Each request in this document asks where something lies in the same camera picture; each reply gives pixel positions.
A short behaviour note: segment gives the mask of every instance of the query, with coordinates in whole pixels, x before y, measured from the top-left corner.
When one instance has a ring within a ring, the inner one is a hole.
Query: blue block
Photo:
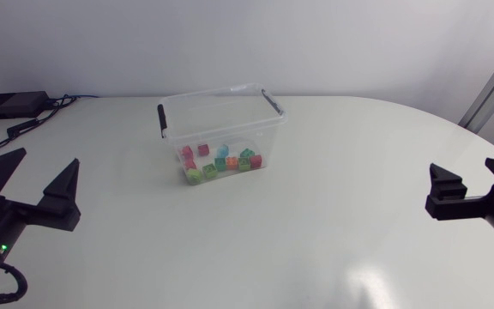
[[[217,158],[226,158],[229,154],[228,146],[222,145],[216,150]]]

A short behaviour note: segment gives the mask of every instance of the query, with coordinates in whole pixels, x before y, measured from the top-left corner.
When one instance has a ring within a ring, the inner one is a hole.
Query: cube
[[[202,182],[202,172],[195,168],[186,171],[186,178],[191,185],[198,185]]]
[[[219,172],[226,170],[226,159],[225,158],[214,158],[214,165]]]
[[[199,156],[206,156],[209,154],[209,146],[207,144],[197,146],[197,153]]]
[[[262,166],[262,156],[261,155],[253,155],[249,157],[250,168],[258,168]]]
[[[186,162],[184,163],[184,167],[186,167],[187,170],[191,168],[197,169],[194,159],[187,159]]]
[[[217,158],[226,158],[230,151],[228,150],[227,145],[222,145],[218,149],[216,149],[216,157]]]
[[[186,160],[194,158],[194,152],[190,146],[185,146],[182,148],[181,154]]]
[[[238,168],[238,158],[228,157],[226,158],[226,168],[227,169],[237,169]]]
[[[241,158],[249,158],[250,156],[255,155],[255,152],[249,148],[246,148],[244,151],[239,154]]]
[[[219,174],[214,164],[208,164],[203,167],[203,172],[205,173],[205,178],[207,179],[213,179]]]
[[[238,159],[239,171],[246,172],[250,170],[249,158],[239,158]]]

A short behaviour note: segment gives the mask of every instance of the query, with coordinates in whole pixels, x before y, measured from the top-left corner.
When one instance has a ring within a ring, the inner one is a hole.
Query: green block
[[[196,170],[195,168],[191,168],[186,171],[186,178],[190,185],[198,185],[202,182],[202,172]]]
[[[209,165],[206,165],[205,167],[203,167],[203,172],[205,173],[205,177],[207,179],[215,178],[216,175],[219,174],[219,172],[217,172],[214,164],[209,164]]]
[[[214,158],[214,164],[219,172],[226,170],[226,158]]]
[[[246,172],[250,170],[250,160],[249,158],[239,158],[238,159],[238,164],[239,164],[239,171],[240,172]]]
[[[239,154],[240,158],[249,158],[250,156],[255,155],[255,152],[249,148],[246,148],[244,151]]]

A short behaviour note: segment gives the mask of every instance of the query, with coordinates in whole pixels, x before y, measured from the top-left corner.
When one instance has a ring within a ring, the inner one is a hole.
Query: container lid
[[[161,136],[184,145],[286,122],[286,113],[260,84],[173,95],[158,105]]]

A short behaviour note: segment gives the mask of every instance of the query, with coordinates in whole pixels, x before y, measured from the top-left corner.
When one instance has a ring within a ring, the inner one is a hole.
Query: orange block
[[[226,168],[227,169],[237,169],[238,168],[238,158],[227,157],[226,158]]]

